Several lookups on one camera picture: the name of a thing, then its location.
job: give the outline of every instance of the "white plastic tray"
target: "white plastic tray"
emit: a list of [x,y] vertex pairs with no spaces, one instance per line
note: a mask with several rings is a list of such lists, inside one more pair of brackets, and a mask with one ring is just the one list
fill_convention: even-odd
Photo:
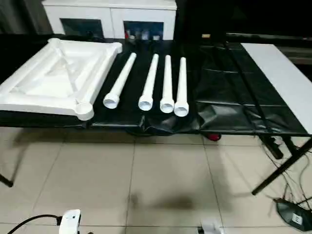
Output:
[[0,110],[91,119],[93,103],[120,43],[49,39],[0,85]]

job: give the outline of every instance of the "black tablecloth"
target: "black tablecloth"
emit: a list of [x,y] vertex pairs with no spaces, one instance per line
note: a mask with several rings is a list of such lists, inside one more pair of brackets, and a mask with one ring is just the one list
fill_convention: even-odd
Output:
[[[0,82],[40,50],[50,37],[88,40],[61,35],[1,36],[4,59]],[[307,132],[239,43],[186,44],[174,41],[119,41],[117,55],[94,103],[95,116],[80,121],[74,116],[0,111],[0,126],[122,130],[136,134],[222,133],[241,135],[307,136]],[[102,100],[110,91],[131,52],[137,53],[120,103],[107,109]],[[153,107],[141,111],[137,102],[154,53],[159,54]],[[189,114],[177,117],[159,109],[162,96],[164,59],[172,57],[173,94],[176,99],[179,60],[187,59]]]

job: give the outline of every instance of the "pvc pipe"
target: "pvc pipe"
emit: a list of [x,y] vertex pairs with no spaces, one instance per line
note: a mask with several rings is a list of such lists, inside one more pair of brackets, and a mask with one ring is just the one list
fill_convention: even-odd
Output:
[[171,113],[174,110],[174,100],[172,98],[172,77],[171,77],[171,57],[166,55],[165,74],[162,88],[162,99],[160,101],[160,110],[163,113]]
[[128,61],[126,62],[125,66],[123,67],[121,73],[119,74],[115,84],[113,85],[111,91],[105,96],[103,100],[104,106],[109,109],[114,109],[118,106],[119,103],[119,96],[122,92],[122,89],[127,81],[128,75],[131,71],[132,65],[136,60],[136,53],[131,53]]
[[186,79],[186,59],[180,60],[179,84],[177,87],[177,97],[175,103],[175,115],[179,117],[187,116],[189,104],[187,103],[187,79]]
[[138,100],[138,106],[143,111],[149,111],[153,106],[153,90],[158,64],[158,54],[154,54],[150,70],[148,72],[142,96]]

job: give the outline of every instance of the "black metal table leg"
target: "black metal table leg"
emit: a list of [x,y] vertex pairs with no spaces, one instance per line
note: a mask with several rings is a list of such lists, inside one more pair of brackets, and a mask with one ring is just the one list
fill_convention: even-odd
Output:
[[277,168],[267,179],[265,179],[258,187],[256,187],[252,194],[256,195],[262,191],[265,187],[271,184],[279,175],[290,168],[295,162],[297,162],[307,151],[312,148],[312,138],[310,138],[303,146],[292,153],[292,156],[284,162],[279,168]]
[[3,184],[5,184],[8,187],[13,187],[13,182],[8,180],[7,178],[5,178],[3,175],[0,174],[0,182],[2,182]]

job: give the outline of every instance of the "floor tile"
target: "floor tile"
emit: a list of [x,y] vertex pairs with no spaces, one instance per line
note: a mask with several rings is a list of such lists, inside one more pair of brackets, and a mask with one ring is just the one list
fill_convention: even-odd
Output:
[[133,153],[133,144],[65,143],[34,215],[81,209],[82,225],[124,225]]
[[15,142],[17,145],[12,148],[2,143],[0,172],[13,180],[14,186],[0,184],[0,222],[19,223],[31,215],[61,143],[19,145]]
[[[5,234],[15,228],[16,224],[0,224],[0,233]],[[14,234],[24,234],[25,227],[20,227],[14,232]]]
[[65,133],[65,130],[59,128],[24,128],[16,137],[16,140],[23,142],[63,142],[65,138]]
[[[124,234],[124,227],[94,227],[94,226],[80,226],[81,234]],[[43,225],[29,225],[26,227],[25,234],[58,234],[58,226],[43,226]]]
[[0,164],[51,164],[61,146],[61,142],[0,141]]
[[197,228],[127,227],[126,234],[198,234]]
[[269,228],[224,228],[225,234],[299,234],[290,227],[269,227]]
[[241,146],[258,146],[261,144],[257,136],[239,136],[239,135],[222,135],[219,141],[211,141],[203,136],[205,145],[241,145]]
[[172,136],[138,136],[136,143],[202,145],[201,135],[175,134]]
[[203,146],[136,144],[130,226],[221,226]]
[[88,132],[70,131],[67,142],[106,142],[106,143],[134,143],[135,137],[123,132]]
[[273,170],[261,147],[206,146],[224,227],[284,226],[273,202],[283,194],[282,178],[262,193],[251,191]]
[[296,146],[302,146],[304,143],[306,143],[309,140],[310,137],[299,137],[295,136],[292,137],[292,141]]
[[0,127],[0,140],[16,140],[23,128]]

